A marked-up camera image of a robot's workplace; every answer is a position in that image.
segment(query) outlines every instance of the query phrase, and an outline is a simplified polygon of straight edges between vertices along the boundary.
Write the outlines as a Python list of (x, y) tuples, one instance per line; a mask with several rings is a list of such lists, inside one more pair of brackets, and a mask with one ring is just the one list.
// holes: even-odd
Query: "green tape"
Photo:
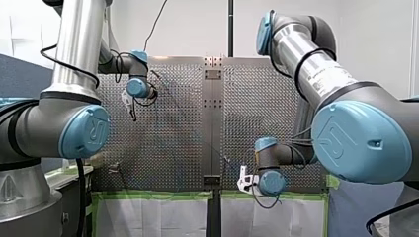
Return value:
[(152, 192), (152, 191), (117, 191), (92, 193), (97, 199), (167, 199), (167, 200), (202, 200), (211, 199), (211, 192)]
[(340, 180), (333, 175), (326, 176), (326, 186), (335, 190), (339, 189)]
[[(291, 192), (281, 193), (280, 199), (300, 199), (300, 200), (325, 200), (327, 194), (298, 194)], [(222, 198), (229, 199), (253, 199), (252, 195), (244, 194), (240, 191), (222, 191)]]

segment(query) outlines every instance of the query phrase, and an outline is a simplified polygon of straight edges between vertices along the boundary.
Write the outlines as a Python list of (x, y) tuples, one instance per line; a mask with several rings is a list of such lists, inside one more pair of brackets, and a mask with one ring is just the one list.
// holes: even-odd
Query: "vertical metal post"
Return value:
[(228, 0), (228, 57), (233, 57), (234, 48), (234, 0)]
[(204, 173), (204, 185), (212, 191), (212, 199), (208, 201), (207, 213), (207, 237), (221, 236), (221, 198), (220, 198), (220, 141), (222, 126), (222, 58), (209, 57), (205, 59), (203, 100), (204, 133), (210, 138), (210, 147), (203, 149), (204, 164), (210, 167), (204, 169), (210, 173)]
[[(96, 74), (106, 0), (65, 1), (62, 9), (56, 59)], [(93, 78), (55, 64), (51, 86), (44, 92), (61, 92), (99, 99)]]

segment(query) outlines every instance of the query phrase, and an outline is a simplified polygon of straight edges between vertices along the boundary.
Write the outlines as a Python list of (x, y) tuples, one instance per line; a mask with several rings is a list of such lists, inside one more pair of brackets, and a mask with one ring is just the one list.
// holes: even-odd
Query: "end effector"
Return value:
[(241, 192), (256, 196), (275, 197), (287, 186), (287, 179), (281, 172), (283, 165), (302, 165), (314, 161), (312, 147), (279, 143), (274, 137), (263, 137), (255, 143), (257, 170), (247, 175), (247, 167), (241, 166), (237, 186)]

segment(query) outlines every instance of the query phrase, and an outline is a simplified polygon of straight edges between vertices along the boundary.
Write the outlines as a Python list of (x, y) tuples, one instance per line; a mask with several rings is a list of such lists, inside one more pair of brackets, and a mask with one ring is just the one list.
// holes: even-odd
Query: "wire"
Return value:
[[(303, 170), (305, 169), (305, 167), (307, 166), (307, 160), (305, 159), (305, 156), (302, 155), (302, 153), (294, 146), (292, 146), (291, 144), (284, 144), (285, 146), (290, 148), (290, 152), (291, 152), (291, 164), (298, 170)], [(301, 159), (302, 159), (302, 166), (299, 167), (297, 166), (294, 162), (293, 162), (293, 153), (296, 153)]]
[(252, 176), (252, 194), (253, 194), (253, 199), (256, 200), (256, 202), (259, 204), (260, 207), (262, 207), (264, 209), (272, 209), (272, 208), (274, 208), (274, 206), (278, 202), (281, 203), (281, 201), (280, 201), (280, 195), (277, 195), (277, 198), (275, 199), (274, 203), (272, 203), (271, 205), (264, 205), (264, 204), (260, 203), (260, 201), (256, 198), (255, 188), (254, 188), (254, 182), (253, 182), (255, 180), (256, 171), (257, 171), (257, 168), (255, 167), (255, 169), (253, 171), (253, 176)]
[(304, 146), (304, 147), (312, 147), (313, 146), (311, 143), (303, 143), (303, 142), (297, 142), (297, 141), (293, 141), (292, 144), (293, 145)]
[(412, 206), (415, 206), (415, 205), (418, 205), (419, 204), (419, 199), (415, 199), (414, 201), (411, 201), (411, 202), (408, 202), (408, 203), (406, 203), (406, 204), (403, 204), (403, 205), (400, 205), (400, 206), (398, 206), (398, 207), (395, 207), (395, 208), (392, 208), (392, 209), (390, 209), (390, 210), (387, 210), (387, 211), (385, 211), (385, 212), (383, 212), (383, 213), (381, 213), (381, 214), (379, 214), (379, 215), (376, 215), (375, 217), (373, 217), (373, 218), (371, 218), (370, 220), (368, 220), (367, 221), (367, 223), (366, 223), (366, 228), (367, 228), (367, 231), (371, 234), (371, 235), (373, 235), (373, 231), (372, 231), (372, 226), (374, 225), (374, 222), (376, 222), (376, 221), (378, 221), (378, 220), (380, 220), (381, 218), (383, 218), (383, 217), (386, 217), (386, 216), (388, 216), (388, 215), (392, 215), (392, 214), (395, 214), (395, 213), (397, 213), (397, 212), (400, 212), (400, 211), (402, 211), (402, 210), (405, 210), (405, 209), (407, 209), (407, 208), (410, 208), (410, 207), (412, 207)]
[(145, 51), (145, 50), (147, 49), (148, 40), (150, 40), (151, 36), (152, 36), (152, 35), (153, 35), (153, 33), (154, 33), (154, 29), (156, 28), (156, 25), (157, 25), (158, 19), (160, 18), (160, 15), (161, 15), (161, 13), (163, 12), (164, 6), (166, 6), (166, 3), (167, 3), (167, 0), (164, 0), (163, 5), (162, 5), (162, 6), (161, 6), (161, 8), (160, 8), (160, 12), (158, 13), (156, 20), (154, 21), (154, 24), (153, 24), (153, 27), (152, 27), (152, 29), (151, 29), (151, 32), (150, 32), (150, 34), (148, 35), (147, 39), (145, 40), (144, 50), (143, 50), (143, 51)]
[(223, 159), (224, 159), (224, 161), (225, 161), (225, 164), (227, 164), (234, 172), (236, 172), (237, 170), (236, 170), (236, 167), (234, 167), (231, 163), (230, 163), (230, 160), (228, 160), (227, 159), (227, 157), (226, 156), (223, 156), (222, 157)]
[[(273, 31), (273, 28), (274, 28), (274, 24), (272, 23), (273, 21), (273, 16), (274, 16), (274, 13), (275, 13), (275, 11), (274, 10), (271, 10), (271, 12), (270, 12), (270, 14), (269, 14), (269, 22), (270, 22), (270, 24), (271, 24), (271, 27), (270, 27), (270, 37), (269, 37), (269, 39), (270, 40), (272, 40), (272, 38), (274, 37), (274, 31)], [(272, 64), (272, 66), (274, 67), (274, 69), (278, 72), (278, 73), (280, 73), (281, 75), (283, 75), (284, 77), (287, 77), (287, 78), (292, 78), (289, 74), (287, 74), (287, 73), (285, 73), (285, 72), (283, 72), (283, 71), (281, 71), (278, 67), (277, 67), (277, 65), (275, 64), (275, 61), (274, 61), (274, 58), (272, 57), (272, 51), (273, 51), (273, 48), (272, 48), (272, 43), (269, 41), (269, 51), (270, 51), (270, 55), (269, 55), (269, 58), (270, 58), (270, 60), (271, 60), (271, 64)]]
[(24, 107), (24, 106), (30, 106), (30, 105), (37, 105), (38, 104), (38, 100), (26, 100), (26, 101), (20, 101), (20, 102), (15, 102), (9, 106), (7, 106), (6, 108), (3, 108), (0, 111), (0, 118), (4, 115), (6, 115), (7, 113), (10, 113), (9, 115), (7, 115), (6, 117), (4, 117), (3, 119), (0, 120), (0, 125), (3, 124), (3, 122), (5, 122), (8, 118), (10, 118), (12, 115), (15, 114), (15, 112), (13, 112), (16, 109), (19, 109), (20, 107)]
[[(157, 79), (159, 79), (159, 80), (162, 79), (162, 77), (156, 71), (150, 70), (150, 72), (152, 74), (154, 74), (157, 77)], [(166, 87), (166, 85), (164, 84), (164, 82), (163, 81), (161, 81), (161, 82), (162, 82), (162, 86), (167, 91), (167, 94), (172, 98), (172, 101), (175, 104), (176, 108), (180, 111), (180, 113), (182, 114), (182, 117), (185, 119), (187, 116), (185, 115), (185, 112), (182, 110), (181, 106), (178, 104), (176, 98), (172, 95), (172, 93), (170, 93), (169, 88)], [(217, 154), (217, 156), (219, 156), (219, 158), (224, 159), (224, 160), (226, 159), (226, 157), (222, 157), (221, 153), (218, 150), (216, 150), (211, 144), (205, 142), (202, 138), (201, 138), (201, 143), (203, 143), (203, 144), (207, 145), (208, 147), (210, 147), (212, 149), (212, 151), (214, 151)], [(233, 167), (231, 163), (227, 162), (227, 164), (230, 167)]]
[(153, 105), (156, 101), (157, 101), (157, 97), (158, 97), (158, 93), (157, 93), (157, 88), (152, 84), (152, 83), (150, 83), (150, 82), (147, 82), (149, 85), (150, 85), (150, 87), (154, 90), (153, 91), (153, 93), (154, 93), (154, 97), (151, 99), (151, 102), (149, 102), (149, 103), (141, 103), (141, 102), (139, 102), (136, 98), (133, 98), (133, 100), (137, 103), (137, 104), (139, 104), (139, 105), (141, 105), (141, 106), (143, 106), (143, 107), (149, 107), (149, 106), (151, 106), (151, 105)]
[(313, 141), (313, 139), (291, 139), (291, 141), (296, 141), (296, 142), (311, 142), (311, 141)]
[(135, 98), (132, 97), (132, 110), (129, 111), (129, 114), (132, 116), (132, 121), (136, 121), (135, 103), (133, 102), (134, 100)]
[(88, 71), (85, 71), (83, 69), (80, 69), (80, 68), (78, 68), (76, 66), (70, 65), (68, 63), (62, 62), (62, 61), (60, 61), (58, 59), (52, 58), (52, 57), (48, 56), (48, 54), (46, 54), (47, 51), (50, 51), (50, 50), (52, 50), (54, 48), (56, 48), (56, 44), (53, 45), (53, 46), (49, 46), (49, 47), (46, 47), (46, 48), (41, 49), (40, 53), (41, 53), (42, 56), (46, 57), (47, 59), (49, 59), (49, 60), (51, 60), (51, 61), (53, 61), (53, 62), (55, 62), (55, 63), (57, 63), (57, 64), (59, 64), (61, 66), (64, 66), (64, 67), (70, 68), (73, 71), (81, 72), (81, 73), (83, 73), (85, 75), (88, 75), (89, 77), (93, 78), (96, 81), (96, 88), (99, 87), (99, 85), (100, 85), (101, 82), (100, 82), (99, 78), (95, 74), (93, 74), (91, 72), (88, 72)]
[(84, 217), (86, 216), (86, 178), (84, 177), (84, 169), (83, 169), (83, 162), (81, 159), (76, 159), (77, 163), (77, 172), (79, 176), (79, 198), (80, 198), (80, 205), (79, 205), (79, 220), (77, 226), (77, 237), (83, 236), (83, 229), (84, 229)]
[(311, 126), (310, 126), (310, 127), (308, 127), (307, 129), (303, 130), (302, 132), (299, 132), (299, 133), (297, 133), (297, 134), (293, 135), (291, 138), (296, 138), (296, 137), (299, 137), (299, 136), (301, 136), (301, 135), (303, 135), (303, 134), (306, 134), (306, 133), (307, 133), (307, 132), (309, 132), (310, 130), (311, 130)]
[(123, 58), (121, 57), (119, 52), (117, 52), (114, 49), (110, 49), (110, 51), (117, 54), (117, 60), (115, 61), (115, 67), (117, 68), (117, 74), (115, 74), (115, 83), (118, 84), (118, 83), (121, 82), (121, 79), (123, 77), (124, 62), (123, 62)]

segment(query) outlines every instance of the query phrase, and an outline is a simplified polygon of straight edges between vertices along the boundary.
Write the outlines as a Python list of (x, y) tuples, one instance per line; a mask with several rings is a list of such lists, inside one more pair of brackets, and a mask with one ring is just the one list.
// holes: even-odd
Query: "black cable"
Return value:
[(139, 104), (140, 106), (143, 106), (143, 107), (149, 107), (149, 106), (153, 105), (157, 101), (157, 97), (158, 97), (157, 88), (152, 83), (150, 83), (150, 82), (147, 82), (147, 83), (154, 90), (154, 97), (151, 99), (151, 102), (149, 102), (149, 103), (141, 103), (136, 98), (133, 98), (133, 100), (137, 104)]
[(36, 158), (36, 157), (31, 157), (29, 155), (27, 155), (19, 146), (18, 140), (17, 140), (17, 136), (16, 136), (16, 127), (18, 125), (18, 121), (19, 121), (19, 117), (21, 116), (21, 114), (29, 107), (33, 107), (35, 105), (38, 104), (38, 101), (36, 102), (29, 102), (26, 103), (24, 105), (21, 105), (18, 109), (16, 109), (15, 111), (13, 111), (11, 113), (12, 118), (9, 121), (8, 124), (8, 129), (7, 129), (7, 136), (8, 136), (8, 140), (9, 140), (9, 144), (12, 147), (13, 151), (15, 151), (15, 153), (17, 153), (19, 156), (25, 157), (25, 158)]
[[(298, 170), (303, 170), (305, 169), (305, 167), (307, 166), (307, 160), (305, 159), (304, 155), (302, 155), (302, 153), (295, 147), (293, 147), (290, 144), (284, 144), (285, 146), (287, 146), (290, 149), (290, 153), (291, 153), (291, 164), (293, 165), (294, 168), (298, 169)], [(294, 162), (293, 162), (293, 153), (296, 153), (301, 159), (302, 159), (302, 166), (299, 167), (297, 166)]]
[(315, 50), (313, 50), (313, 51), (311, 51), (311, 52), (308, 52), (300, 61), (299, 61), (299, 63), (296, 65), (296, 68), (295, 68), (295, 75), (293, 76), (293, 81), (294, 81), (294, 84), (295, 84), (295, 87), (296, 87), (296, 90), (298, 91), (298, 93), (299, 93), (299, 95), (303, 98), (303, 99), (305, 99), (306, 101), (307, 101), (307, 97), (302, 93), (302, 91), (301, 91), (301, 88), (299, 87), (299, 78), (298, 78), (298, 76), (299, 76), (299, 71), (301, 70), (301, 67), (302, 67), (302, 65), (307, 61), (307, 59), (308, 58), (310, 58), (310, 56), (312, 56), (312, 55), (314, 55), (314, 54), (316, 54), (316, 53), (318, 53), (319, 51), (324, 51), (324, 52), (328, 52), (329, 54), (329, 56), (330, 57), (332, 57), (332, 59), (333, 60), (335, 60), (336, 61), (336, 54), (335, 54), (335, 52), (332, 50), (332, 49), (329, 49), (329, 48), (325, 48), (325, 47), (320, 47), (320, 48), (317, 48), (317, 49), (315, 49)]
[[(172, 99), (172, 101), (173, 101), (173, 103), (175, 104), (175, 106), (176, 106), (176, 108), (180, 111), (180, 113), (182, 114), (182, 117), (183, 118), (186, 118), (187, 116), (185, 115), (185, 112), (182, 110), (182, 108), (181, 108), (181, 106), (178, 104), (178, 102), (177, 102), (177, 100), (176, 100), (176, 98), (172, 95), (172, 93), (170, 93), (170, 90), (169, 90), (169, 88), (167, 88), (166, 87), (166, 85), (164, 85), (164, 82), (161, 80), (161, 76), (157, 73), (157, 72), (155, 72), (154, 70), (150, 70), (150, 72), (152, 73), (152, 74), (154, 74), (155, 76), (156, 76), (156, 78), (157, 79), (159, 79), (160, 80), (160, 82), (162, 83), (162, 85), (163, 85), (163, 87), (164, 87), (164, 89), (167, 91), (167, 93), (168, 93), (168, 95), (170, 96), (170, 98)], [(218, 151), (218, 150), (216, 150), (211, 144), (209, 144), (209, 143), (207, 143), (207, 142), (205, 142), (201, 137), (200, 137), (200, 141), (201, 141), (201, 143), (203, 143), (204, 145), (206, 145), (206, 146), (208, 146), (212, 151), (214, 151), (216, 154), (217, 154), (217, 156), (220, 158), (220, 159), (224, 159), (224, 161), (225, 161), (225, 163), (233, 170), (233, 171), (237, 171), (236, 170), (236, 167), (234, 167), (225, 157), (223, 157), (222, 155), (221, 155), (221, 153)]]
[(296, 142), (296, 141), (293, 141), (292, 144), (299, 145), (299, 146), (304, 146), (304, 147), (312, 147), (313, 146), (310, 143), (301, 143), (301, 142)]
[(135, 103), (133, 102), (134, 100), (135, 98), (132, 97), (132, 110), (129, 111), (130, 115), (132, 116), (132, 121), (136, 121)]
[(53, 61), (53, 62), (55, 62), (55, 63), (57, 63), (57, 64), (59, 64), (61, 66), (64, 66), (64, 67), (70, 68), (71, 70), (74, 70), (74, 71), (77, 71), (77, 72), (81, 72), (81, 73), (83, 73), (85, 75), (88, 75), (89, 77), (93, 78), (96, 81), (96, 88), (99, 87), (99, 85), (100, 85), (101, 82), (100, 82), (99, 78), (95, 74), (93, 74), (91, 72), (88, 72), (88, 71), (85, 71), (83, 69), (80, 69), (78, 67), (75, 67), (73, 65), (70, 65), (68, 63), (62, 62), (62, 61), (57, 60), (55, 58), (52, 58), (52, 57), (48, 56), (48, 54), (46, 54), (47, 51), (50, 51), (50, 50), (52, 50), (54, 48), (56, 48), (56, 44), (53, 45), (53, 46), (49, 46), (49, 47), (46, 47), (46, 48), (41, 49), (40, 53), (41, 53), (42, 56), (46, 57), (47, 59), (49, 59), (49, 60), (51, 60), (51, 61)]
[(418, 205), (419, 204), (419, 199), (415, 199), (414, 201), (411, 201), (411, 202), (408, 202), (408, 203), (406, 203), (406, 204), (403, 204), (403, 205), (400, 205), (400, 206), (398, 206), (398, 207), (395, 207), (395, 208), (392, 208), (392, 209), (390, 209), (390, 210), (387, 210), (387, 211), (385, 211), (385, 212), (383, 212), (383, 213), (381, 213), (381, 214), (379, 214), (379, 215), (376, 215), (375, 217), (373, 217), (373, 218), (371, 218), (369, 221), (367, 221), (367, 223), (366, 223), (366, 228), (367, 228), (367, 231), (371, 234), (371, 235), (373, 235), (373, 231), (372, 231), (372, 226), (374, 225), (374, 222), (376, 222), (376, 221), (378, 221), (378, 220), (380, 220), (380, 219), (382, 219), (382, 218), (384, 218), (384, 217), (386, 217), (386, 216), (389, 216), (389, 215), (392, 215), (392, 214), (395, 214), (396, 212), (399, 212), (399, 211), (402, 211), (402, 210), (405, 210), (405, 209), (407, 209), (407, 208), (410, 208), (410, 207), (412, 207), (412, 206), (415, 206), (415, 205)]
[(253, 184), (253, 181), (255, 180), (256, 171), (257, 171), (257, 168), (255, 168), (255, 170), (253, 172), (253, 176), (252, 176), (252, 194), (253, 194), (253, 199), (256, 200), (256, 202), (259, 204), (260, 207), (262, 207), (264, 209), (272, 209), (272, 208), (274, 208), (274, 206), (278, 202), (281, 203), (281, 201), (280, 201), (280, 195), (277, 195), (277, 198), (275, 199), (275, 201), (271, 205), (263, 205), (262, 203), (260, 203), (260, 201), (256, 198), (254, 184)]
[(117, 51), (111, 49), (111, 52), (114, 52), (114, 53), (117, 54), (117, 60), (115, 61), (115, 67), (117, 68), (117, 73), (115, 74), (115, 83), (118, 84), (118, 83), (121, 82), (121, 78), (123, 77), (124, 62), (123, 62), (123, 59), (121, 58), (120, 54)]
[(148, 40), (150, 40), (151, 36), (152, 36), (152, 35), (153, 35), (153, 33), (154, 33), (154, 29), (156, 28), (156, 25), (157, 25), (158, 19), (160, 18), (160, 15), (161, 15), (161, 13), (163, 12), (164, 6), (166, 6), (166, 3), (167, 3), (167, 0), (164, 0), (163, 5), (162, 5), (162, 6), (161, 6), (161, 8), (160, 8), (160, 12), (158, 13), (156, 20), (154, 21), (154, 24), (153, 24), (153, 27), (152, 27), (152, 29), (151, 29), (151, 32), (150, 32), (150, 34), (148, 35), (147, 39), (145, 40), (144, 50), (143, 50), (143, 51), (145, 51), (145, 50), (147, 49)]
[[(5, 108), (2, 108), (0, 110), (0, 118), (4, 115), (6, 115), (7, 113), (10, 113), (22, 106), (25, 106), (27, 104), (33, 104), (36, 105), (38, 102), (38, 100), (25, 100), (25, 101), (19, 101), (19, 102), (15, 102), (11, 105), (6, 106)], [(9, 115), (7, 115), (6, 117), (4, 117), (3, 119), (0, 120), (0, 125), (3, 124), (3, 122), (5, 122), (8, 118), (10, 118), (14, 113), (10, 113)]]
[(83, 236), (84, 218), (86, 216), (86, 178), (84, 177), (83, 162), (81, 159), (76, 159), (77, 172), (79, 176), (79, 220), (77, 226), (77, 237)]
[(268, 40), (268, 44), (269, 44), (269, 59), (271, 60), (271, 64), (272, 64), (272, 66), (274, 67), (274, 69), (278, 72), (278, 73), (280, 73), (281, 75), (283, 75), (284, 77), (287, 77), (287, 78), (291, 78), (291, 76), (289, 75), (289, 74), (287, 74), (287, 73), (285, 73), (285, 72), (283, 72), (283, 71), (281, 71), (278, 67), (277, 67), (277, 65), (275, 64), (275, 62), (274, 62), (274, 58), (272, 57), (272, 52), (273, 52), (273, 49), (272, 49), (272, 42), (271, 42), (271, 40), (273, 39), (273, 37), (274, 37), (274, 30), (273, 30), (273, 28), (274, 28), (274, 24), (272, 23), (273, 21), (273, 17), (274, 17), (274, 13), (275, 13), (275, 11), (274, 10), (271, 10), (271, 12), (270, 12), (270, 14), (269, 14), (269, 22), (270, 22), (270, 24), (271, 24), (271, 26), (270, 26), (270, 37), (269, 37), (269, 40)]

